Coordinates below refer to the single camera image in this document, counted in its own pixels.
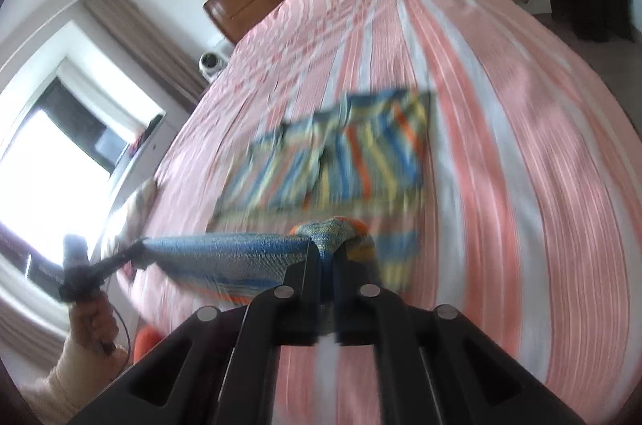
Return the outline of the person's left hand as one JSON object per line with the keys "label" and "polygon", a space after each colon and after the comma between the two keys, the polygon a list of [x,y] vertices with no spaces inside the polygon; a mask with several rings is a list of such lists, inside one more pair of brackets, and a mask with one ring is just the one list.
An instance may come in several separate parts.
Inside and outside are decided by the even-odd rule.
{"label": "person's left hand", "polygon": [[126,352],[115,346],[119,335],[112,305],[102,290],[95,290],[87,299],[70,305],[70,330],[75,345],[93,359],[109,361],[120,373],[128,362]]}

